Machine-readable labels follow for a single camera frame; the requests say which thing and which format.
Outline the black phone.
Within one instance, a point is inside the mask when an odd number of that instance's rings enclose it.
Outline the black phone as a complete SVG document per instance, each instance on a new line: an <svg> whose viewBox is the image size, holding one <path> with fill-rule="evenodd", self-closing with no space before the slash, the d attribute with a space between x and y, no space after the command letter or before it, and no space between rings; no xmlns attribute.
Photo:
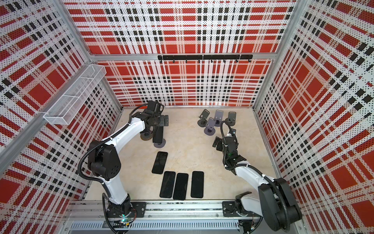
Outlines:
<svg viewBox="0 0 374 234"><path fill-rule="evenodd" d="M153 143L162 144L163 143L163 126L155 126L153 128Z"/></svg>
<svg viewBox="0 0 374 234"><path fill-rule="evenodd" d="M191 179L191 197L202 199L204 197L204 172L193 171Z"/></svg>
<svg viewBox="0 0 374 234"><path fill-rule="evenodd" d="M166 171L163 175L162 185L159 196L161 198L171 199L174 190L176 172Z"/></svg>
<svg viewBox="0 0 374 234"><path fill-rule="evenodd" d="M186 173L178 173L176 176L173 199L174 200L185 200L187 194L189 175Z"/></svg>
<svg viewBox="0 0 374 234"><path fill-rule="evenodd" d="M166 161L168 158L167 152L158 152L153 164L152 173L161 175L164 172Z"/></svg>

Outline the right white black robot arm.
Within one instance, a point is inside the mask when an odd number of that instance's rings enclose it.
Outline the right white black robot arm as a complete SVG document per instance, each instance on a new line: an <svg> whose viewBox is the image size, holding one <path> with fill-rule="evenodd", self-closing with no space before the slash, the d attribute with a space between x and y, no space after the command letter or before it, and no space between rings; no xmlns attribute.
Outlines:
<svg viewBox="0 0 374 234"><path fill-rule="evenodd" d="M221 122L220 132L222 137L216 138L214 145L223 153L224 168L256 189L255 194L237 195L233 208L227 211L239 216L257 214L271 230L289 232L291 224L301 220L303 215L288 182L264 174L242 157L238 153L236 133L228 122Z"/></svg>

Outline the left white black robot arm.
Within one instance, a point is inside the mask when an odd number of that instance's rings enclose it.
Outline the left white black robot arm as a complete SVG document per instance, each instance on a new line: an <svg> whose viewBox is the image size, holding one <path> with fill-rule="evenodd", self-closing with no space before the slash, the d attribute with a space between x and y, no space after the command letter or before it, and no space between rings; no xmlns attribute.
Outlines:
<svg viewBox="0 0 374 234"><path fill-rule="evenodd" d="M142 104L144 110L134 108L128 122L119 130L101 141L90 143L89 150L80 159L78 174L81 178L99 182L104 190L108 207L104 214L108 217L135 216L130 195L125 191L120 179L121 161L119 153L135 136L152 140L155 147L164 147L164 127L168 126L168 116L163 115L164 105L158 101Z"/></svg>

